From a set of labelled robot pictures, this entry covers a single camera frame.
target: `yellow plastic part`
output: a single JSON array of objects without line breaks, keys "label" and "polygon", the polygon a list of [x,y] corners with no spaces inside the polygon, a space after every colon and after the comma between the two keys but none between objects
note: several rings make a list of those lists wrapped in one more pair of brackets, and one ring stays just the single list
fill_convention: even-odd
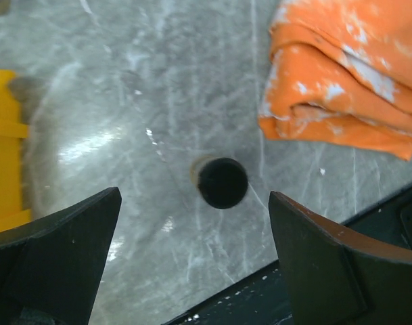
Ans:
[{"label": "yellow plastic part", "polygon": [[21,139],[28,127],[20,123],[20,105],[8,88],[14,78],[14,72],[0,70],[0,232],[31,221],[21,191]]}]

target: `orange towel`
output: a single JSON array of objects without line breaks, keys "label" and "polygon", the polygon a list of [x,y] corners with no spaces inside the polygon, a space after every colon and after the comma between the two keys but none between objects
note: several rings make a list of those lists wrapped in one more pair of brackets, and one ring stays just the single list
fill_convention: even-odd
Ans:
[{"label": "orange towel", "polygon": [[284,0],[258,122],[268,139],[412,157],[412,0]]}]

